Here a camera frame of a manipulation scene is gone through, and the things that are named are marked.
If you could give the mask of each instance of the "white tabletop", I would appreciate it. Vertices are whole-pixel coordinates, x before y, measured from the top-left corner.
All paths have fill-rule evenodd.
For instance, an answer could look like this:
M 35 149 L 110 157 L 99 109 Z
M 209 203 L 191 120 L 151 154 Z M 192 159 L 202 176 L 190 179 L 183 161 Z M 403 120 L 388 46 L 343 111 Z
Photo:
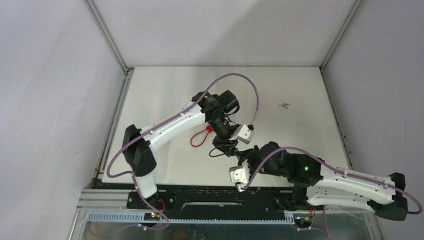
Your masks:
M 131 79 L 116 133 L 110 159 L 122 147 L 125 129 L 154 123 L 174 113 L 216 78 L 227 73 L 240 73 L 257 86 L 260 98 L 255 135 L 249 145 L 238 143 L 239 150 L 262 147 L 273 141 L 280 147 L 304 149 L 328 163 L 347 167 L 343 145 L 337 130 L 323 79 L 318 67 L 136 67 Z M 230 76 L 209 91 L 221 94 L 232 91 L 240 111 L 231 119 L 250 124 L 256 107 L 255 92 L 241 77 Z M 288 109 L 279 106 L 289 104 Z M 228 168 L 237 165 L 236 157 L 211 158 L 211 133 L 201 147 L 192 147 L 190 138 L 206 128 L 207 123 L 193 127 L 164 144 L 155 154 L 153 171 L 157 184 L 234 186 Z M 130 170 L 123 155 L 112 166 L 111 173 Z M 132 183 L 131 176 L 103 176 L 104 183 Z M 285 178 L 258 174 L 252 186 L 290 187 Z

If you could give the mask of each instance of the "white panel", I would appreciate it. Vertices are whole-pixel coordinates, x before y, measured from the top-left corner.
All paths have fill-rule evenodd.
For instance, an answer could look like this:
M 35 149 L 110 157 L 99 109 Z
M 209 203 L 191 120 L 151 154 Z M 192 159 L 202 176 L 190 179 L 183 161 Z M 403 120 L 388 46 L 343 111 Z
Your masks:
M 368 0 L 327 68 L 358 171 L 406 176 L 424 203 L 424 1 Z M 411 211 L 417 207 L 408 201 Z M 422 239 L 424 215 L 383 220 L 390 240 Z
M 97 0 L 128 66 L 319 66 L 354 0 Z
M 0 5 L 0 239 L 63 240 L 123 74 L 82 0 Z
M 299 147 L 329 163 L 347 167 L 318 67 L 136 67 L 109 160 L 122 147 L 124 131 L 129 125 L 142 127 L 162 119 L 227 73 L 248 76 L 259 91 L 260 107 L 255 135 L 249 145 L 239 142 L 240 150 L 254 145 L 262 147 L 274 141 L 282 147 Z M 238 124 L 249 124 L 256 108 L 252 86 L 243 78 L 231 76 L 218 82 L 209 92 L 221 94 L 226 90 L 231 90 L 240 102 L 240 111 L 231 119 Z M 288 109 L 279 106 L 283 103 L 290 104 Z M 236 157 L 208 156 L 213 148 L 214 133 L 202 146 L 190 146 L 190 138 L 204 130 L 206 125 L 181 133 L 154 153 L 157 167 L 153 174 L 157 184 L 234 186 L 229 168 L 237 165 Z M 121 155 L 111 173 L 128 170 L 130 167 Z M 128 174 L 113 179 L 104 175 L 103 181 L 132 183 Z M 263 174 L 258 174 L 252 185 L 290 186 L 285 178 Z

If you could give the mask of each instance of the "black base panel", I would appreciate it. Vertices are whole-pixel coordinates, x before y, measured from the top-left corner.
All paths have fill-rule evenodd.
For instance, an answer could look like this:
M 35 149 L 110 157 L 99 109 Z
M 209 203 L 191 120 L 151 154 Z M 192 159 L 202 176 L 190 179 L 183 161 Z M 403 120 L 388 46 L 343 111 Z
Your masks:
M 277 200 L 291 197 L 291 192 L 287 192 L 290 188 L 281 187 L 252 187 L 244 192 L 226 186 L 158 185 L 157 187 L 158 193 L 148 201 L 161 210 L 162 203 L 158 199 L 162 199 L 165 203 L 165 214 L 171 219 L 281 220 L 285 219 L 284 209 L 277 204 Z M 126 207 L 149 209 L 136 191 L 128 194 Z

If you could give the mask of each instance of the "red cable tie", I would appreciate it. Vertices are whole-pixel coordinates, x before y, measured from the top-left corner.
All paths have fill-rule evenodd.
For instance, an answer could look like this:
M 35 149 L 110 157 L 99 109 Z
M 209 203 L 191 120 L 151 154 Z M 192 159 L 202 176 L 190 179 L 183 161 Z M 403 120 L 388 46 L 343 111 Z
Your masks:
M 190 144 L 191 144 L 191 146 L 192 147 L 194 147 L 194 148 L 197 148 L 197 147 L 200 147 L 205 141 L 206 141 L 206 138 L 208 137 L 208 135 L 210 134 L 210 133 L 212 133 L 214 130 L 212 129 L 212 127 L 210 126 L 210 125 L 208 125 L 207 127 L 206 127 L 206 129 L 205 130 L 203 130 L 203 131 L 200 131 L 200 132 L 198 132 L 198 133 L 196 133 L 196 134 L 194 134 L 192 137 L 191 137 L 191 139 L 190 139 Z M 199 144 L 199 145 L 194 145 L 193 144 L 193 139 L 197 136 L 197 135 L 199 135 L 199 134 L 202 134 L 202 133 L 204 133 L 204 132 L 207 132 L 206 133 L 206 136 L 204 136 L 204 139 L 203 139 L 203 141 L 201 141 L 201 143 Z

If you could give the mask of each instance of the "gray wall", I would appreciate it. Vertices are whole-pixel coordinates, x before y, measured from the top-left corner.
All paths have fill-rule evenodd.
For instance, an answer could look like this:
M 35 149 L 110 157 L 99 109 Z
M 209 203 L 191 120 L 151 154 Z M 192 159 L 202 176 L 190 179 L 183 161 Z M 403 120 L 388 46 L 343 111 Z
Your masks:
M 325 76 L 353 167 L 405 174 L 406 190 L 423 203 L 424 1 L 365 1 Z M 383 224 L 391 240 L 422 239 L 423 221 Z
M 0 239 L 66 238 L 122 79 L 82 0 L 1 1 Z

